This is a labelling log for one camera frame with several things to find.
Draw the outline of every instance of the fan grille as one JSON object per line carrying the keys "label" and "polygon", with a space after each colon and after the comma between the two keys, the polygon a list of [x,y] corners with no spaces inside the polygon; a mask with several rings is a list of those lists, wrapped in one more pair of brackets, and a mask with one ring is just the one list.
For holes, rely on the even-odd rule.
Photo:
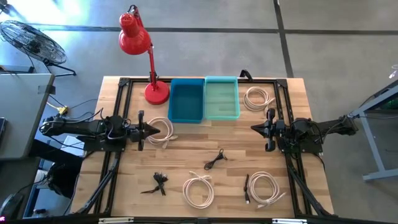
{"label": "fan grille", "polygon": [[14,47],[37,60],[59,65],[67,61],[65,51],[41,31],[18,21],[0,23],[0,34]]}

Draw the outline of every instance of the wooden table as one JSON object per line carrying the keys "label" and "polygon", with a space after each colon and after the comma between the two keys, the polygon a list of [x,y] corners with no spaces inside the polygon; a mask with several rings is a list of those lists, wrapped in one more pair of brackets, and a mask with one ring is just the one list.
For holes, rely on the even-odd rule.
{"label": "wooden table", "polygon": [[[118,82],[120,77],[104,77],[98,97],[96,111],[104,108],[104,115],[112,115]],[[290,100],[295,118],[310,118],[302,78],[288,78]],[[132,123],[137,123],[137,112],[145,111],[144,121],[163,116],[167,117],[169,102],[159,106],[148,104],[144,99],[146,83],[136,83],[132,88],[132,98],[129,116]],[[239,101],[241,115],[237,121],[208,121],[201,124],[174,124],[174,135],[178,139],[170,141],[167,149],[153,146],[146,141],[144,150],[137,151],[137,143],[128,142],[126,151],[122,154],[119,175],[116,183],[112,216],[129,217],[293,217],[292,200],[290,197],[289,181],[284,156],[275,150],[265,152],[266,139],[250,129],[251,125],[263,123],[266,120],[263,111],[248,111],[243,105],[243,95],[252,84],[239,84]],[[270,84],[256,84],[274,95]],[[260,95],[251,96],[252,101],[261,102]],[[121,102],[120,114],[123,112],[124,102]],[[162,130],[165,127],[155,125]],[[203,166],[213,160],[219,149],[224,149],[227,161],[218,161],[214,168],[205,171]],[[96,152],[87,158],[82,165],[72,211],[78,210],[88,200],[98,186],[103,152]],[[333,212],[325,173],[319,158],[311,154],[303,155],[303,164],[307,185],[319,202],[329,212]],[[182,196],[183,183],[192,178],[190,170],[199,175],[211,175],[211,184],[215,190],[213,203],[206,209],[199,210],[189,206]],[[281,191],[287,194],[269,207],[256,209],[257,203],[247,205],[244,199],[243,186],[246,174],[266,171],[278,181]],[[154,172],[168,175],[165,183],[167,196],[160,192],[154,194],[140,194],[153,189],[156,184]],[[196,183],[191,188],[191,198],[201,203],[207,197],[207,189],[202,183]],[[263,197],[269,197],[271,187],[265,180],[260,180],[256,192]],[[299,201],[302,203],[301,191],[298,191]],[[103,202],[107,199],[106,190]]]}

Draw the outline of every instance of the concrete floor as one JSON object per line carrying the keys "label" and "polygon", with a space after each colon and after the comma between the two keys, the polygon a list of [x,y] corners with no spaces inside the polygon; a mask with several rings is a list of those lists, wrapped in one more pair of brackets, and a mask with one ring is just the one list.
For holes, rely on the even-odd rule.
{"label": "concrete floor", "polygon": [[[397,30],[395,0],[279,0],[286,29]],[[131,1],[11,1],[22,16],[40,24],[118,27]],[[278,28],[272,0],[136,0],[147,27]],[[4,13],[0,21],[9,19]],[[96,98],[104,75],[148,75],[146,55],[129,56],[118,46],[118,32],[45,31],[66,51],[77,77],[57,78],[57,99],[67,105]],[[279,34],[151,33],[158,75],[238,75],[286,77]],[[396,35],[288,34],[294,77],[305,79],[315,121],[336,119],[385,87],[398,63]],[[0,63],[29,65],[29,59],[0,42]],[[38,72],[45,67],[35,61]],[[93,111],[95,102],[72,111]],[[46,108],[44,116],[53,115]],[[360,131],[331,135],[324,146],[326,175],[335,213],[341,217],[398,222],[398,177],[362,181],[376,171]],[[386,156],[397,164],[398,153]]]}

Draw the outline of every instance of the teal plastic bin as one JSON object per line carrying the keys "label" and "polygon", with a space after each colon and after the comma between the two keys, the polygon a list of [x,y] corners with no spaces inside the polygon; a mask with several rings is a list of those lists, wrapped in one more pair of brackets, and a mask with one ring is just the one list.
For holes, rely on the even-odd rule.
{"label": "teal plastic bin", "polygon": [[201,123],[203,79],[175,78],[171,83],[169,120],[173,123]]}
{"label": "teal plastic bin", "polygon": [[205,118],[236,120],[240,114],[238,79],[236,77],[205,77]]}

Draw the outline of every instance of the cable connector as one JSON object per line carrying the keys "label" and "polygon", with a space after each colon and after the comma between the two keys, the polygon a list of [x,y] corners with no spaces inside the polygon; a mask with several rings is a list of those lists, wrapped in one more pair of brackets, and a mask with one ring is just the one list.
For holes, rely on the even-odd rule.
{"label": "cable connector", "polygon": [[64,107],[61,107],[61,108],[57,108],[57,110],[58,110],[58,112],[59,112],[59,114],[61,116],[63,116],[63,115],[68,113],[68,107],[67,106],[64,106]]}

